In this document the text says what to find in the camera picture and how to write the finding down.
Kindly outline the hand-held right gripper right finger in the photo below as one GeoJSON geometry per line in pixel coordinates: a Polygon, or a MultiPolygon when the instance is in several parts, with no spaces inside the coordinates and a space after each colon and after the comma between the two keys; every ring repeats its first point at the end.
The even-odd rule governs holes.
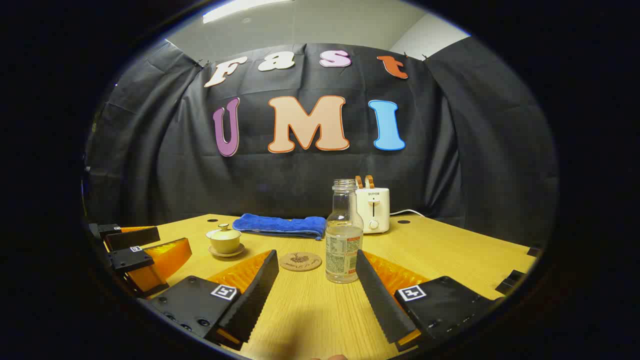
{"type": "Polygon", "coordinates": [[[441,344],[499,302],[450,276],[428,279],[368,251],[358,251],[355,270],[387,342],[400,352],[441,344]]]}

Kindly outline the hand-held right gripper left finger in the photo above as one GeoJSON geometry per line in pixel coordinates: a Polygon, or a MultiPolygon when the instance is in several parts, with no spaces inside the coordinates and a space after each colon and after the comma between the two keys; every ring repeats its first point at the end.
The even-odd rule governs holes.
{"type": "Polygon", "coordinates": [[[207,279],[186,276],[151,299],[149,308],[196,337],[239,351],[279,274],[277,255],[264,251],[207,279]]]}

